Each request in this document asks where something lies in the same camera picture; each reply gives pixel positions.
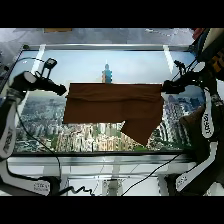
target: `metal frame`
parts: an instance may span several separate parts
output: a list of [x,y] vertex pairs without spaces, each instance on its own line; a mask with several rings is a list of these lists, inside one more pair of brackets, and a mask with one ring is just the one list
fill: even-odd
[[[168,46],[170,51],[184,51],[189,52],[191,45],[176,45]],[[6,84],[8,78],[11,75],[15,64],[19,56],[23,51],[37,51],[40,45],[24,45],[21,51],[16,56],[16,61],[8,71],[4,81],[2,82],[3,88]],[[45,45],[46,50],[121,50],[121,51],[164,51],[164,45],[161,44],[53,44]],[[94,152],[94,153],[56,153],[60,157],[60,162],[62,166],[66,165],[100,165],[102,164],[102,159],[106,158],[106,165],[116,165],[116,164],[136,164],[136,163],[164,163],[172,159],[173,155],[181,153],[182,151],[167,151],[167,152]],[[176,161],[188,163],[192,161],[192,152],[187,152],[186,154],[178,157]],[[55,155],[48,153],[14,153],[9,159],[10,165],[52,165],[56,166],[57,162],[55,160]]]

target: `tower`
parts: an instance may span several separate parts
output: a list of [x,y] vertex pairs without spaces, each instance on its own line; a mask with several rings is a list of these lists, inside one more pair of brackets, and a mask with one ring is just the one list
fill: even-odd
[[112,83],[112,71],[109,68],[109,64],[106,62],[105,70],[102,71],[102,83]]

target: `brown cloth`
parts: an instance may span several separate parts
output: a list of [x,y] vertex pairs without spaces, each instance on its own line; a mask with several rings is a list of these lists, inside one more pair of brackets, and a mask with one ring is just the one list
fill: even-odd
[[64,123],[120,123],[121,132],[146,145],[160,124],[160,84],[71,83]]

